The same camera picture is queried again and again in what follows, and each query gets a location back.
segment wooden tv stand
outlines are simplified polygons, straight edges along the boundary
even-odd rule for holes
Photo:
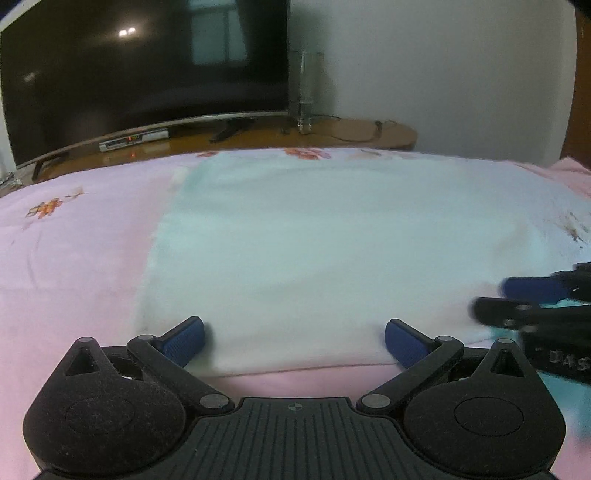
[[[397,122],[376,124],[371,120],[336,118],[315,119],[313,133],[302,135],[290,118],[257,119],[248,130],[218,142],[209,140],[223,129],[223,122],[194,124],[173,131],[167,140],[148,142],[106,153],[97,152],[97,145],[79,148],[68,157],[48,161],[36,182],[54,179],[75,171],[151,160],[169,155],[241,148],[290,147],[366,147],[390,150],[410,150],[417,141],[417,133]]]

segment television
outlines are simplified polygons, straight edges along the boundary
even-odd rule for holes
[[[4,163],[158,127],[287,114],[288,9],[288,0],[25,0],[0,24]]]

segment folded cloth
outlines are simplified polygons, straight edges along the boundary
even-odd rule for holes
[[[491,338],[469,318],[475,296],[591,257],[591,200],[511,163],[313,154],[224,153],[187,177],[158,227],[136,334],[199,315],[212,341],[187,366],[197,375],[389,364],[390,318]]]

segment orange flower print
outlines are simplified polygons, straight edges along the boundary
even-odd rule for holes
[[[36,207],[30,209],[26,217],[39,214],[39,218],[43,218],[45,217],[45,215],[51,215],[54,212],[54,210],[58,208],[62,203],[64,202],[62,202],[59,198],[54,198],[52,201],[47,203],[42,202]]]
[[[213,157],[214,155],[217,155],[219,152],[201,152],[198,153],[197,155],[195,155],[197,158],[208,158],[208,157]]]
[[[319,148],[285,148],[284,152],[292,157],[298,157],[301,160],[320,160],[321,158],[330,158],[328,152]]]

